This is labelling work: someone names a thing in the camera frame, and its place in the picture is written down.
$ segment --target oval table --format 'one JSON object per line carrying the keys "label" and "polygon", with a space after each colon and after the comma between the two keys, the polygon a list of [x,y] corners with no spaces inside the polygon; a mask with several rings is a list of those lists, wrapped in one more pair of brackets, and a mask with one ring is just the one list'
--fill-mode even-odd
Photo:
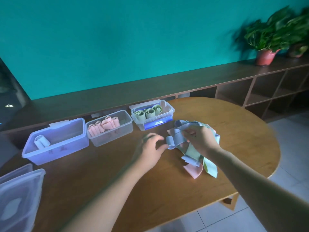
{"label": "oval table", "polygon": [[[174,120],[209,124],[219,135],[222,148],[245,164],[269,177],[280,160],[279,144],[267,124],[253,113],[232,103],[204,97],[169,101],[175,108]],[[83,205],[98,194],[131,160],[135,144],[143,135],[156,132],[166,137],[169,122],[147,131],[134,131],[100,147],[89,147],[34,169],[43,168],[42,197],[33,231],[56,231]],[[183,168],[178,149],[166,150],[157,165],[145,174],[129,195],[113,231],[142,232],[186,213],[221,201],[237,191],[223,172],[213,178],[204,170],[193,179]],[[14,156],[0,176],[29,163]]]}

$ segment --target green paper roll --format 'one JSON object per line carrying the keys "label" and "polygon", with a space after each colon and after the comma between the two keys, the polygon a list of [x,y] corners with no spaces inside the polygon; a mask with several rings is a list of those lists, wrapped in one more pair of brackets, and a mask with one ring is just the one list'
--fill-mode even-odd
{"label": "green paper roll", "polygon": [[144,109],[145,114],[146,114],[146,119],[155,117],[155,110],[152,108]]}
{"label": "green paper roll", "polygon": [[162,112],[162,107],[158,104],[158,105],[154,105],[152,107],[152,109],[154,109],[155,115],[159,115]]}
{"label": "green paper roll", "polygon": [[136,118],[139,120],[139,121],[144,121],[146,120],[146,116],[145,116],[145,112],[142,111],[142,110],[138,110],[136,112],[134,112]]}

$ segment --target tiled floor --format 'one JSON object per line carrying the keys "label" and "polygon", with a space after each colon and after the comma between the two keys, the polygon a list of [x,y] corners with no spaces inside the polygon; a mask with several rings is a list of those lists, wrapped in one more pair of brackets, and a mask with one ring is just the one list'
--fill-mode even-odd
{"label": "tiled floor", "polygon": [[[269,124],[280,143],[281,161],[271,180],[309,202],[309,112]],[[266,231],[239,197],[231,211],[215,203],[148,232]]]}

